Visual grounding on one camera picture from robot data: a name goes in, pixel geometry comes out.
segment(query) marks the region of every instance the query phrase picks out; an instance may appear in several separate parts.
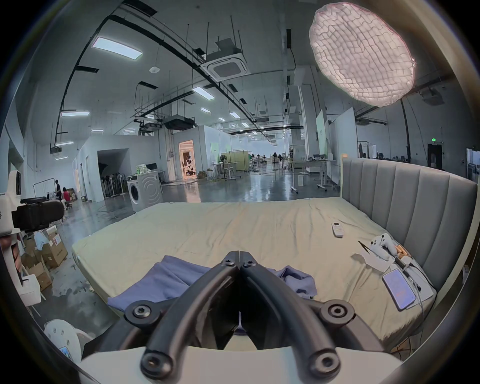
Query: smoke detector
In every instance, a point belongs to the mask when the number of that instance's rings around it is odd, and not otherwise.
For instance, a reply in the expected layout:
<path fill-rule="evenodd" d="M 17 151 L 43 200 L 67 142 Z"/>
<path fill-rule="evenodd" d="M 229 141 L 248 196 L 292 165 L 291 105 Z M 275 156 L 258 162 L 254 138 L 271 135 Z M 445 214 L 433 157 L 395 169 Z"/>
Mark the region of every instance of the smoke detector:
<path fill-rule="evenodd" d="M 216 42 L 219 51 L 206 55 L 206 62 L 200 66 L 216 81 L 224 81 L 250 74 L 247 61 L 241 49 L 231 38 Z"/>

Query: lit room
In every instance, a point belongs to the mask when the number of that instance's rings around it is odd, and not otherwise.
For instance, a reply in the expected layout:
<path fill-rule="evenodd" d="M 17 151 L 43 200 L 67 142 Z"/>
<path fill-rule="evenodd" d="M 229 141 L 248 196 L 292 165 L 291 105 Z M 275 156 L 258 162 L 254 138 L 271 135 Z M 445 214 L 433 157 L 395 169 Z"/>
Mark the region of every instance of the lit room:
<path fill-rule="evenodd" d="M 480 80 L 441 11 L 386 3 L 52 5 L 0 137 L 5 305 L 40 370 L 393 383 L 453 353 Z"/>

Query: floor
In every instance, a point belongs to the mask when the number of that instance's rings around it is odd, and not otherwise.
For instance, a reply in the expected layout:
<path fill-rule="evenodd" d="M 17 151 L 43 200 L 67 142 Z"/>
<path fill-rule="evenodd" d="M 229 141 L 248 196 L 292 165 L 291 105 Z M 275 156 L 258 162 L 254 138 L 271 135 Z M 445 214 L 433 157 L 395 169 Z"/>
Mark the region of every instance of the floor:
<path fill-rule="evenodd" d="M 285 201 L 310 197 L 339 196 L 339 190 L 317 188 L 318 175 L 305 175 L 299 193 L 290 190 L 291 172 L 262 168 L 259 172 L 239 173 L 236 180 L 200 180 L 198 182 L 163 185 L 165 202 L 259 202 Z M 42 293 L 46 300 L 35 306 L 35 320 L 43 326 L 50 320 L 63 319 L 74 327 L 98 336 L 110 327 L 117 315 L 90 290 L 90 285 L 78 270 L 71 256 L 72 245 L 109 224 L 133 214 L 128 194 L 106 199 L 101 203 L 73 202 L 68 217 L 58 224 L 60 236 L 69 255 L 62 264 L 50 271 L 53 283 Z"/>

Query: ceiling air conditioner unit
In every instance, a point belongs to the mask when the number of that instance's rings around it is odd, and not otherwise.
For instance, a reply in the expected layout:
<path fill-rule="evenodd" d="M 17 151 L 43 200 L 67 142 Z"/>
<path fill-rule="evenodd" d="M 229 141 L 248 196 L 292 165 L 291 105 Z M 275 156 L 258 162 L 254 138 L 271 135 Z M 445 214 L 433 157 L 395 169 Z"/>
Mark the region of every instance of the ceiling air conditioner unit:
<path fill-rule="evenodd" d="M 444 99 L 440 92 L 438 92 L 435 88 L 429 88 L 428 91 L 424 91 L 421 94 L 422 100 L 431 106 L 437 106 L 445 104 Z"/>
<path fill-rule="evenodd" d="M 210 76 L 220 82 L 250 74 L 242 50 L 233 44 L 231 38 L 216 44 L 219 51 L 207 55 L 206 62 L 200 65 Z"/>
<path fill-rule="evenodd" d="M 148 131 L 148 132 L 153 132 L 153 131 L 158 131 L 160 128 L 162 128 L 162 124 L 160 123 L 146 123 L 143 126 L 140 127 L 142 131 Z"/>
<path fill-rule="evenodd" d="M 163 125 L 167 129 L 184 131 L 195 126 L 195 121 L 184 116 L 173 115 L 163 120 Z"/>
<path fill-rule="evenodd" d="M 61 147 L 50 147 L 50 154 L 54 155 L 57 153 L 61 153 Z"/>

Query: whiteboard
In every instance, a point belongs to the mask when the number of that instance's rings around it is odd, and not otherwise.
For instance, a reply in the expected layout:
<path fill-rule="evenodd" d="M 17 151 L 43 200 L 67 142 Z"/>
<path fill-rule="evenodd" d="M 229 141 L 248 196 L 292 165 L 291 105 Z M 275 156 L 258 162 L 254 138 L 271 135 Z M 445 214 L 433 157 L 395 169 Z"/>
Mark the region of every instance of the whiteboard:
<path fill-rule="evenodd" d="M 330 133 L 330 145 L 333 160 L 330 178 L 336 184 L 340 183 L 340 165 L 342 154 L 350 158 L 358 157 L 357 150 L 357 125 L 353 108 L 348 109 L 328 126 Z"/>

